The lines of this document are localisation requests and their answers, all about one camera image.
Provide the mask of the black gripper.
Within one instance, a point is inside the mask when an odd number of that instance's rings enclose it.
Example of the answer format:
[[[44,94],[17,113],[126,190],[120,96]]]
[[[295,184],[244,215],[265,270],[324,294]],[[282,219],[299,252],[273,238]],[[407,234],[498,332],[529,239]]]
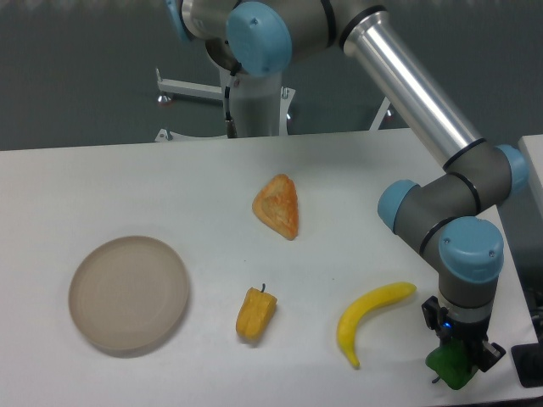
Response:
[[[453,304],[440,304],[432,296],[422,304],[426,326],[434,331],[442,343],[455,338],[469,343],[468,358],[480,371],[487,372],[506,354],[498,343],[489,343],[489,305],[462,308]]]

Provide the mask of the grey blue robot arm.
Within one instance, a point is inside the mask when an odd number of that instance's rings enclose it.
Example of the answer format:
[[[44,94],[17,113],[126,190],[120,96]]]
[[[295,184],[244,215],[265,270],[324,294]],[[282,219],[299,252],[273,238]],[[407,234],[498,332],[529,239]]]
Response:
[[[282,73],[296,60],[338,46],[367,71],[444,170],[426,186],[402,180],[378,201],[383,223],[439,275],[423,303],[439,338],[427,365],[487,371],[505,354],[487,336],[504,240],[480,214],[521,189],[523,155],[484,140],[416,61],[378,1],[169,1],[183,41],[199,39],[221,69],[227,136],[275,136]]]

